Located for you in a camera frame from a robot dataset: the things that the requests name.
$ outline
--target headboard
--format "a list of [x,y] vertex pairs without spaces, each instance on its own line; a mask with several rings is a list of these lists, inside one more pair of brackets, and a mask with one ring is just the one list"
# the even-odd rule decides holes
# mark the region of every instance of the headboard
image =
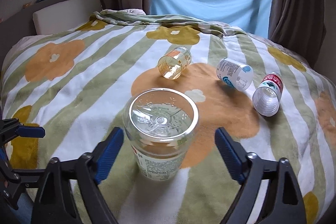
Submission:
[[2,68],[3,60],[13,45],[23,37],[36,35],[33,13],[63,1],[66,0],[44,0],[26,9],[22,9],[0,23],[0,68]]

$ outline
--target blanket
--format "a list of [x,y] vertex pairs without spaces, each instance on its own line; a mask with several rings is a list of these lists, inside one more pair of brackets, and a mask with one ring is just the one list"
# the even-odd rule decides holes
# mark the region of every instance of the blanket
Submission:
[[[190,50],[192,63],[178,79],[165,79],[157,61],[180,45]],[[215,68],[224,57],[253,68],[246,91],[218,80]],[[273,71],[282,76],[283,95],[278,113],[263,117],[251,98]],[[45,168],[51,157],[71,160],[92,151],[114,126],[123,127],[126,102],[156,87],[187,93],[199,109],[199,128],[177,175],[159,183],[139,174],[125,137],[99,185],[119,223],[219,223],[239,189],[214,144],[221,126],[246,151],[290,160],[309,224],[326,211],[335,194],[335,86],[289,52],[242,30],[179,15],[95,12],[76,30],[13,52],[1,72],[3,117],[43,126],[46,136],[12,140],[6,146],[10,163]],[[90,223],[75,181],[72,187],[82,220]],[[266,188],[265,181],[249,223],[258,217]]]

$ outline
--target metal bolt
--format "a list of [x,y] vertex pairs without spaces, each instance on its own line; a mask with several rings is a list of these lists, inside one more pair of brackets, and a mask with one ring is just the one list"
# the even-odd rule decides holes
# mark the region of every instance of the metal bolt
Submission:
[[3,191],[3,194],[5,195],[6,198],[9,198],[9,196],[10,196],[9,193],[6,190]]
[[282,164],[287,164],[287,163],[289,163],[289,160],[286,159],[286,158],[281,158],[281,159],[280,159],[280,162],[281,162]]
[[52,158],[50,161],[49,161],[51,164],[55,164],[58,162],[58,158]]
[[82,158],[84,158],[84,159],[89,159],[89,158],[91,158],[91,153],[84,153],[84,154],[82,155]]
[[247,153],[247,157],[249,158],[249,159],[255,159],[256,157],[257,157],[258,155],[256,154],[256,153],[253,153],[253,152],[248,152]]

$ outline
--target blue logo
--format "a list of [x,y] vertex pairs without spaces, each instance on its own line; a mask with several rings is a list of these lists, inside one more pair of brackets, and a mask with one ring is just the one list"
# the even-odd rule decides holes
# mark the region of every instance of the blue logo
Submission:
[[250,66],[246,66],[246,67],[243,68],[243,71],[244,72],[249,72],[249,71],[251,71],[251,67]]
[[226,76],[223,77],[223,81],[224,81],[224,83],[226,83],[228,86],[234,88],[233,84],[231,83],[231,81],[229,80],[229,78],[227,78]]

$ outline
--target pillow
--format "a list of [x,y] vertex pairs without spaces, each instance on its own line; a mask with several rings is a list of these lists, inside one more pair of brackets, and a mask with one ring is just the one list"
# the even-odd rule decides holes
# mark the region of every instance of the pillow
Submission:
[[101,11],[100,0],[67,0],[33,13],[37,34],[55,34],[79,26]]

